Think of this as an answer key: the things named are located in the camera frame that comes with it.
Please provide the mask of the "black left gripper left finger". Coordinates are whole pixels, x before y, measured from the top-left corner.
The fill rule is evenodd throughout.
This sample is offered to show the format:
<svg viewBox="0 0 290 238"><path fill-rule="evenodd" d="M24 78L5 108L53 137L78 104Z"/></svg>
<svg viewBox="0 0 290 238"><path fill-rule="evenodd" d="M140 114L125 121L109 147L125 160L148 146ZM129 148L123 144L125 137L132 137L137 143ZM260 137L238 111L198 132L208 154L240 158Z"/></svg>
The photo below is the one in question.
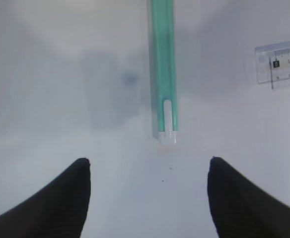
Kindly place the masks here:
<svg viewBox="0 0 290 238"><path fill-rule="evenodd" d="M90 194L90 162L80 158L40 191L1 214L0 238L79 238Z"/></svg>

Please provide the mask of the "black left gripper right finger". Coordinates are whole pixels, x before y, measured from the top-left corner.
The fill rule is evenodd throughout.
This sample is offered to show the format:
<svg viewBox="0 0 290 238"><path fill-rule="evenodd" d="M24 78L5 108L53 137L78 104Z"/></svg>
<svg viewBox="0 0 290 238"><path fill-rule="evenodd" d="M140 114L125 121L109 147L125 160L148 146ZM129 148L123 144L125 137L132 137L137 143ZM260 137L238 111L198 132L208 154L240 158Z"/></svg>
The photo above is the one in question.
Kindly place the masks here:
<svg viewBox="0 0 290 238"><path fill-rule="evenodd" d="M290 238L290 207L220 157L210 161L207 193L220 238Z"/></svg>

